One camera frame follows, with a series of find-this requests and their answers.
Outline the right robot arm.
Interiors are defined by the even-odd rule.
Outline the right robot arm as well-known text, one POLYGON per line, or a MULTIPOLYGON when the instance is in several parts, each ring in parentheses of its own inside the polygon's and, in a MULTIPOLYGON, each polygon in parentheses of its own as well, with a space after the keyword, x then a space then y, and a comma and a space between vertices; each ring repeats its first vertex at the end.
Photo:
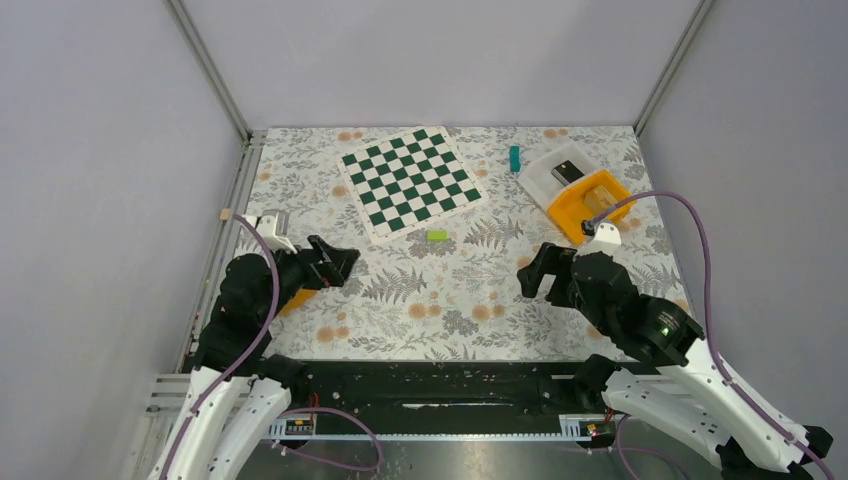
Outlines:
POLYGON ((627 356, 694 400, 659 391, 593 354, 573 377, 573 396, 583 410, 606 406, 641 420, 701 455, 725 479, 807 479, 810 463, 833 476, 824 462, 833 444, 826 429, 791 420, 734 376, 685 310, 641 293, 607 252, 543 244, 517 273, 523 296, 535 297, 547 275, 554 278, 547 302, 578 311, 627 356))

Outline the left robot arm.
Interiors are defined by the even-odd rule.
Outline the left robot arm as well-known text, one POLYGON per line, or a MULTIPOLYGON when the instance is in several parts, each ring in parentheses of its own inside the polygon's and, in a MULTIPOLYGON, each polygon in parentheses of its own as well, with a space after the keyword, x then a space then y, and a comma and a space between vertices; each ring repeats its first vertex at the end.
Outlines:
POLYGON ((234 479, 274 419, 307 404, 307 367, 265 357, 266 322, 314 292, 344 286, 361 256, 318 235, 308 242, 294 250, 275 243, 269 258, 248 253, 226 265, 183 405, 150 478, 234 479))

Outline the gold cards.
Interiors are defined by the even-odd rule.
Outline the gold cards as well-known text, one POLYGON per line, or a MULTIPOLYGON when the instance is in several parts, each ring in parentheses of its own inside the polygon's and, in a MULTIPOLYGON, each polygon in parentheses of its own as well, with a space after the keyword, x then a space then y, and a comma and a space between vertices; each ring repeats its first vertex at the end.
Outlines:
POLYGON ((592 216, 600 215, 617 202, 615 196, 602 185, 588 189, 583 196, 583 204, 592 216))

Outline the orange leather card holder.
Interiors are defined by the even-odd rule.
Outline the orange leather card holder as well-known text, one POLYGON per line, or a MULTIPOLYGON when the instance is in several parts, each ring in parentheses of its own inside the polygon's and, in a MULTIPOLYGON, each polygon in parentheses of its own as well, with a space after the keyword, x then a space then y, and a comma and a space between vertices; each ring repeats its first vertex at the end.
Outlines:
POLYGON ((293 310, 301 308, 307 301, 313 298, 318 293, 317 290, 300 289, 279 311, 278 317, 282 318, 290 314, 293 310))

